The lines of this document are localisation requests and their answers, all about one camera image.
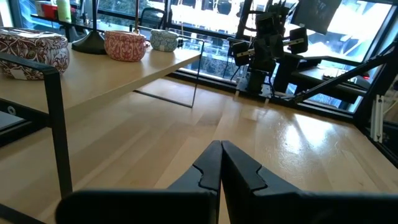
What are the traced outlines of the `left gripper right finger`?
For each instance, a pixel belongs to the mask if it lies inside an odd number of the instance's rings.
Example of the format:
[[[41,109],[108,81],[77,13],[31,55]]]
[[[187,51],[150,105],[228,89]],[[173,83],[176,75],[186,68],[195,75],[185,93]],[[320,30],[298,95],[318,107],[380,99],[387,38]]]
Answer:
[[[230,141],[222,141],[221,181],[231,224],[296,222],[289,202],[299,189]]]

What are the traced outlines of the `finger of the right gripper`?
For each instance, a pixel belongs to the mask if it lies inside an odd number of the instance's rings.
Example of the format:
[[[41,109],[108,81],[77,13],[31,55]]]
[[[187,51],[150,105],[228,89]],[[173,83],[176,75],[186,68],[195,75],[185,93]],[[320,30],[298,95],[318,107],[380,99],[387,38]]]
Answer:
[[[264,65],[263,51],[262,50],[255,50],[254,69],[255,70],[264,71],[263,65]]]
[[[266,52],[264,70],[268,73],[274,73],[274,69],[275,69],[275,59],[272,55],[272,52],[268,50]]]

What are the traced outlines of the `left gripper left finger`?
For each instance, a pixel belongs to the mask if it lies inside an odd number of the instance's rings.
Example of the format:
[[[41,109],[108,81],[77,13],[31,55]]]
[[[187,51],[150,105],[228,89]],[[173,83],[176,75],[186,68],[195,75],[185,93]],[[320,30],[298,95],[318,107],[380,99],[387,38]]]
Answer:
[[[168,189],[170,190],[212,190],[221,187],[221,162],[223,148],[221,141],[212,141],[195,162]]]

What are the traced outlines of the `pink patterned candle tin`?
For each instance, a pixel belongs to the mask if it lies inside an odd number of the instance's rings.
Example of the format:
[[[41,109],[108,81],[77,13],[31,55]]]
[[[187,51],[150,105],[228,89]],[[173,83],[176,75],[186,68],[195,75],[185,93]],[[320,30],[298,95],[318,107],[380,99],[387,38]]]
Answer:
[[[138,62],[144,57],[149,46],[149,41],[142,34],[122,30],[104,32],[105,51],[114,60]]]

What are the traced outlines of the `black candlestick holder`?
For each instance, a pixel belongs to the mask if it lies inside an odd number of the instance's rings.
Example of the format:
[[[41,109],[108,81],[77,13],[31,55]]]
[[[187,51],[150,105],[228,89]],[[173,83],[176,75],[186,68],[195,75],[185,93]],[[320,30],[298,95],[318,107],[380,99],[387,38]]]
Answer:
[[[72,49],[86,54],[106,55],[104,38],[97,30],[97,0],[91,0],[93,29],[82,39],[72,43]]]

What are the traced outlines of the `black desk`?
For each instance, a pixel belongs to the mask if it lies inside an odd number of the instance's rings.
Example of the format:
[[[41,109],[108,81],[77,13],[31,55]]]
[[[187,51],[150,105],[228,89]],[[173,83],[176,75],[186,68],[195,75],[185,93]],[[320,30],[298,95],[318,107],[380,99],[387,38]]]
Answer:
[[[326,59],[326,56],[300,59],[297,69],[291,73],[289,79],[290,83],[297,85],[295,93],[309,90],[346,72],[346,70],[340,68],[320,65]],[[362,75],[359,75],[342,81],[337,85],[322,89],[320,94],[353,104],[357,97],[366,94],[369,87],[368,81]]]

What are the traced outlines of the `black office chair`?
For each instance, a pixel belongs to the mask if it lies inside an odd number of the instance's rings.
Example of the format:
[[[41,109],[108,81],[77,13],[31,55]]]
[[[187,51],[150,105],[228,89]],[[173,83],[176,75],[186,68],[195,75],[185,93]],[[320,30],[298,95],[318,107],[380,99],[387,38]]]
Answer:
[[[154,7],[147,7],[142,10],[140,26],[151,29],[163,29],[166,12]]]

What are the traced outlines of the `wooden shelf with black legs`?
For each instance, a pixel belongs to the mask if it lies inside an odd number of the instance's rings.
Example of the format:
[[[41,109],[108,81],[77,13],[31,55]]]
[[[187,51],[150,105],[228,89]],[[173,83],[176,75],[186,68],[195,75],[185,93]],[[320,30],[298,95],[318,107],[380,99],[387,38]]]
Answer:
[[[202,53],[194,50],[147,49],[141,61],[122,62],[72,51],[68,70],[59,75],[49,65],[0,53],[0,61],[44,74],[42,81],[0,78],[0,111],[52,130],[60,195],[66,197],[73,191],[66,123],[201,58]]]

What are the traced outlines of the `yellow-green cylinder container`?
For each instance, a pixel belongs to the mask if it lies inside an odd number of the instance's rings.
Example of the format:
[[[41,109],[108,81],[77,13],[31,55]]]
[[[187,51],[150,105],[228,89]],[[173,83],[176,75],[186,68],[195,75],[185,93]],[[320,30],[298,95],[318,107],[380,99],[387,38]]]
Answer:
[[[62,22],[72,22],[70,0],[56,0],[58,19]]]

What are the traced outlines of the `red container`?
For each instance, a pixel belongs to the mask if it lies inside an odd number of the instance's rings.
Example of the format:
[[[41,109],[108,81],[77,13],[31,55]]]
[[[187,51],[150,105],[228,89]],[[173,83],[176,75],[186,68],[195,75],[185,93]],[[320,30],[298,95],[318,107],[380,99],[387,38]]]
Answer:
[[[52,5],[52,4],[43,4],[42,5],[42,10],[43,10],[43,15],[46,18],[56,20],[57,19],[57,5]]]

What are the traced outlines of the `black window frame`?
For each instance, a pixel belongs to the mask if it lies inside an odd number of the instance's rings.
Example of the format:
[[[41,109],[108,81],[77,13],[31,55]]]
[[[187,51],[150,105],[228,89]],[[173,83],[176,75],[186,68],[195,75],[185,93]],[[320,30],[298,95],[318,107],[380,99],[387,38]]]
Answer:
[[[363,0],[331,0],[338,7],[325,34],[308,29],[311,50],[359,62],[392,12],[392,5]],[[285,2],[297,9],[299,0],[98,0],[98,19],[128,26],[145,8],[168,12],[166,23],[175,31],[193,29],[237,36],[245,6],[265,11],[270,4]]]

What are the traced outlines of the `silver metal bracket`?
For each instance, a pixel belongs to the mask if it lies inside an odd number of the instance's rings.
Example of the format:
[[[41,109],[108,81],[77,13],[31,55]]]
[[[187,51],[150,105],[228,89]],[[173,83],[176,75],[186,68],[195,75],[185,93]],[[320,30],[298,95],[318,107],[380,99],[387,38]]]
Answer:
[[[371,138],[375,142],[382,143],[383,139],[383,116],[384,96],[376,95],[371,111]]]

